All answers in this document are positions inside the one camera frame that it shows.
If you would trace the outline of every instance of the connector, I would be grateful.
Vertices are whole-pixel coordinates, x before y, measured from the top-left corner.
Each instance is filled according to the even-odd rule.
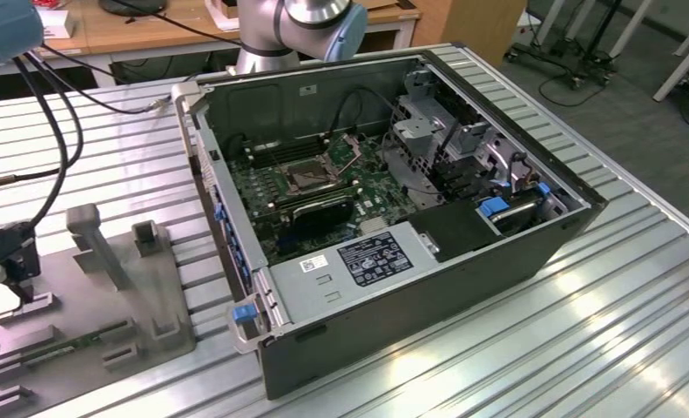
[[[154,111],[156,109],[160,109],[162,107],[166,107],[166,105],[168,105],[168,102],[171,101],[171,96],[166,96],[163,98],[160,98],[159,100],[155,100],[149,105],[148,105],[148,111]]]

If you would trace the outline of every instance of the wheel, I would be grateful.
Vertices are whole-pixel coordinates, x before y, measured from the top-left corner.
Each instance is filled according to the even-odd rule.
[[[509,51],[505,54],[506,62],[509,62],[509,63],[513,63],[514,61],[517,61],[517,57],[518,57],[518,54],[514,50]]]

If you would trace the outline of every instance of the motherboard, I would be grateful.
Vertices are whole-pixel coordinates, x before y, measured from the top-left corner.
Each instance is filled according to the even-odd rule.
[[[308,145],[303,158],[248,145],[246,156],[228,163],[271,265],[373,233],[417,211],[383,163],[381,141],[343,133],[318,150]]]

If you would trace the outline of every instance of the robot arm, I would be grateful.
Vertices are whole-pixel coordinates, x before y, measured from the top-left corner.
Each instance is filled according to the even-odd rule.
[[[351,0],[240,0],[243,49],[236,74],[299,64],[295,51],[322,59],[349,59],[359,49],[367,10]]]

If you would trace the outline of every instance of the barcode sticker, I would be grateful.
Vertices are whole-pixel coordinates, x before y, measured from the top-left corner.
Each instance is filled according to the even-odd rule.
[[[302,268],[302,272],[312,272],[316,268],[326,267],[328,262],[326,261],[326,256],[323,254],[316,255],[312,259],[303,260],[299,263],[299,267]]]

